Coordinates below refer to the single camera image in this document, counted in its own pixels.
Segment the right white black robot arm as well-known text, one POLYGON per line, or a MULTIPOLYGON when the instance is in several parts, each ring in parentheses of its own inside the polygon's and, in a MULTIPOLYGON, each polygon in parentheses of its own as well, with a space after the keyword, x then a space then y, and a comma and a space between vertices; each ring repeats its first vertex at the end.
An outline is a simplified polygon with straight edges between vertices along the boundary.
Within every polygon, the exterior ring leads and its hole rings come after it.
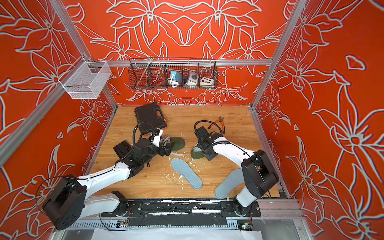
POLYGON ((198 127, 200 123, 218 125, 208 120, 197 121, 194 125, 197 147, 204 156, 211 161, 222 155, 241 168, 245 187, 234 197, 233 210, 238 215, 244 215, 251 204, 279 182, 279 175, 263 150, 255 152, 242 148, 227 140, 223 129, 219 128, 218 133, 208 132, 204 126, 198 127))

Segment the green canvas shoe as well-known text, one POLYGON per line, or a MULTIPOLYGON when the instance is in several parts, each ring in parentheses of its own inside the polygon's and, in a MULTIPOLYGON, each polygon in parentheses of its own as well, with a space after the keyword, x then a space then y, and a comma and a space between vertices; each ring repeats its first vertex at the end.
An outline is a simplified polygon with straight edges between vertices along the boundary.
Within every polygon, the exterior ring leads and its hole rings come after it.
POLYGON ((191 149, 191 157, 195 160, 197 159, 202 159, 205 157, 205 154, 204 152, 199 148, 198 145, 195 145, 192 149, 191 149))
POLYGON ((181 137, 170 137, 171 143, 174 145, 171 148, 172 152, 177 152, 185 147, 185 140, 181 137))

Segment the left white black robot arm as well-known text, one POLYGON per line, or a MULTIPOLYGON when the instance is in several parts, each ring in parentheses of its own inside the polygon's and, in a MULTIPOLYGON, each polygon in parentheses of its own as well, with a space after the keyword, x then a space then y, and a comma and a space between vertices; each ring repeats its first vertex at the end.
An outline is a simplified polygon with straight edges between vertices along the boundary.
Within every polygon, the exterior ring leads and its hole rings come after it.
POLYGON ((61 177, 42 206, 43 212, 57 230, 65 230, 77 220, 92 215, 131 215, 132 208, 128 199, 119 191, 104 196, 95 196, 95 193, 133 178, 144 167, 149 167, 155 156, 171 154, 175 142, 170 137, 164 137, 162 129, 155 128, 151 123, 143 122, 143 125, 150 127, 151 136, 133 139, 132 145, 122 141, 114 146, 119 159, 113 166, 85 176, 61 177))

